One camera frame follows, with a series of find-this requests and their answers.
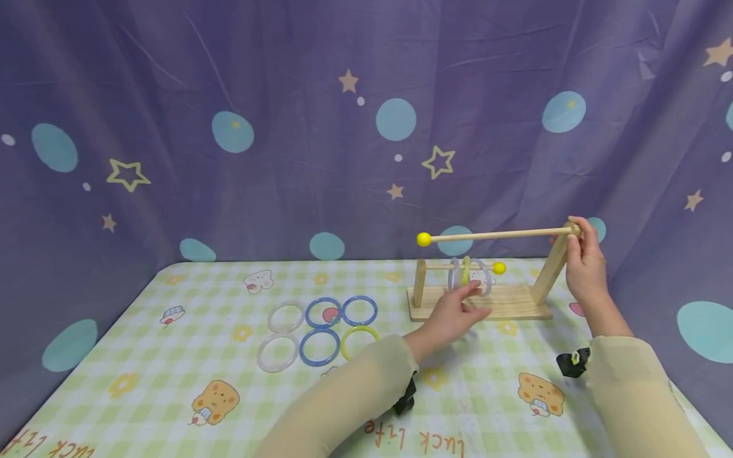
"purple curtain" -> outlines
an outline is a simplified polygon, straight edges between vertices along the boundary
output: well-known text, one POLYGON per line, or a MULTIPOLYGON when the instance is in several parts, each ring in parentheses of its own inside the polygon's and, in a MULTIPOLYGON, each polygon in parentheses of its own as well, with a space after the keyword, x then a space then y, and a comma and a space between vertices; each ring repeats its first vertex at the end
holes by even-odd
POLYGON ((173 262, 546 256, 415 235, 568 214, 733 443, 731 23, 716 0, 4 1, 0 443, 173 262))

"blue circle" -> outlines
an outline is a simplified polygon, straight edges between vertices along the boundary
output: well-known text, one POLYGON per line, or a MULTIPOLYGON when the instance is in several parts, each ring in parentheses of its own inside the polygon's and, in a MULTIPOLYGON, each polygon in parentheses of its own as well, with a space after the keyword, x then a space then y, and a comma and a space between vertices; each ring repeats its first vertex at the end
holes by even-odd
POLYGON ((605 239, 605 223, 597 216, 588 218, 588 222, 598 231, 598 243, 601 243, 605 239))
POLYGON ((344 256, 346 247, 338 235, 320 232, 313 236, 310 243, 311 253, 321 261, 335 261, 344 256))
POLYGON ((339 303, 338 300, 333 299, 333 298, 318 298, 314 300, 313 302, 311 302, 308 305, 308 307, 306 307, 306 323, 308 323, 308 325, 314 329, 326 329, 326 328, 330 328, 331 326, 341 321, 342 314, 343 313, 342 313, 341 304, 339 303), (339 311, 339 314, 335 316, 330 322, 327 322, 324 325, 317 325, 316 323, 313 322, 313 320, 311 320, 310 314, 311 314, 311 310, 313 309, 313 307, 315 307, 317 304, 320 304, 322 302, 328 302, 328 303, 334 304, 336 306, 336 310, 339 311))
POLYGON ((374 302, 372 298, 369 296, 354 296, 353 298, 350 298, 346 302, 344 302, 344 306, 341 309, 341 316, 344 317, 344 321, 349 326, 369 326, 374 322, 374 320, 377 319, 377 313, 379 312, 379 309, 377 308, 377 303, 374 302), (374 308, 374 314, 371 318, 369 318, 367 321, 351 321, 349 320, 349 317, 346 316, 346 306, 348 306, 350 303, 354 302, 355 300, 365 300, 366 302, 372 304, 372 307, 374 308))
POLYGON ((72 171, 79 162, 74 141, 53 124, 36 124, 31 130, 31 143, 38 158, 55 171, 72 171))
POLYGON ((733 102, 731 102, 730 107, 728 107, 728 114, 726 114, 726 124, 730 128, 730 130, 733 130, 733 102))
MULTIPOLYGON (((468 227, 450 226, 441 232, 441 235, 473 234, 468 227)), ((473 240, 456 240, 454 242, 438 242, 438 249, 446 256, 459 256, 471 249, 473 240)))
POLYGON ((553 133, 575 129, 586 116, 586 100, 574 91, 552 97, 542 113, 542 125, 553 133))
POLYGON ((242 152, 254 142, 254 129, 246 119, 231 111, 219 111, 211 120, 214 140, 228 152, 242 152))
POLYGON ((77 321, 48 344, 41 356, 41 364, 51 372, 73 369, 96 343, 97 323, 94 320, 77 321))
POLYGON ((303 360, 303 362, 305 364, 307 364, 308 366, 310 366, 310 367, 321 367, 321 366, 325 366, 326 364, 328 364, 328 363, 332 362, 334 359, 336 359, 336 356, 339 354, 339 351, 340 350, 341 350, 341 339, 339 339, 339 335, 336 334, 333 329, 327 329, 327 328, 318 328, 318 329, 314 329, 314 330, 311 330, 310 332, 308 332, 306 334, 306 336, 303 337, 303 340, 301 340, 301 346, 300 346, 300 349, 299 349, 300 354, 301 354, 301 360, 303 360), (305 348, 305 346, 306 346, 306 341, 308 339, 310 339, 311 337, 315 336, 318 333, 330 334, 334 338, 334 340, 336 341, 336 349, 334 350, 333 355, 329 356, 325 360, 322 360, 322 361, 313 361, 313 360, 310 360, 310 359, 306 358, 306 354, 303 352, 303 348, 305 348))
POLYGON ((415 109, 405 99, 389 99, 377 111, 377 130, 387 140, 404 140, 416 125, 415 109))
POLYGON ((733 363, 733 309, 697 300, 677 312, 677 327, 685 343, 705 359, 733 363))
POLYGON ((196 239, 183 239, 178 247, 181 256, 193 262, 214 262, 216 253, 196 239))

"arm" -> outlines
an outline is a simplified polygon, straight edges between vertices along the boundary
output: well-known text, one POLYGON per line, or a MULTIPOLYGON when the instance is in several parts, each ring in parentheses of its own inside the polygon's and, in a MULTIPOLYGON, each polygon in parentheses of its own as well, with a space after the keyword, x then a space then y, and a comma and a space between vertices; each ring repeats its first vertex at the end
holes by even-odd
POLYGON ((594 337, 588 387, 616 455, 707 457, 654 350, 634 338, 608 294, 595 229, 582 218, 570 220, 581 227, 583 236, 569 236, 567 285, 594 337))
POLYGON ((265 436, 254 458, 326 458, 367 421, 405 394, 418 365, 468 332, 489 309, 462 304, 479 282, 444 295, 432 316, 408 335, 377 341, 293 402, 265 436))

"yellow ball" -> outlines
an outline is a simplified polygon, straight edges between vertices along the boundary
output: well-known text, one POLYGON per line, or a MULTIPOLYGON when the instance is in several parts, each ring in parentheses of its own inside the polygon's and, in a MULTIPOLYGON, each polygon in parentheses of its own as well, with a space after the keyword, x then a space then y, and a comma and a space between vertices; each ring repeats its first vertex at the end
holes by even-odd
POLYGON ((494 273, 496 275, 501 275, 502 273, 507 271, 507 265, 503 262, 494 262, 494 273))
POLYGON ((427 232, 420 232, 419 234, 417 234, 417 244, 420 246, 429 246, 431 243, 430 240, 430 234, 428 234, 427 232))

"yellow ring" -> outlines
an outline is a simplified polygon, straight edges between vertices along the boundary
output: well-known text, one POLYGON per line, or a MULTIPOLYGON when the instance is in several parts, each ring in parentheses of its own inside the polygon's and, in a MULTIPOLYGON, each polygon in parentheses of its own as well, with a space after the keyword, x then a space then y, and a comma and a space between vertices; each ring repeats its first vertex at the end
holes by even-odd
POLYGON ((461 286, 464 284, 468 284, 468 280, 471 278, 471 258, 468 256, 463 257, 463 282, 461 283, 461 286))
POLYGON ((379 340, 379 336, 377 335, 377 331, 371 329, 369 326, 356 326, 354 328, 349 328, 348 331, 344 333, 344 336, 341 338, 341 354, 343 355, 344 359, 346 361, 351 361, 351 357, 349 356, 349 353, 346 351, 346 339, 349 338, 349 336, 352 333, 355 333, 357 330, 363 330, 367 333, 372 334, 372 337, 374 337, 374 340, 379 340))

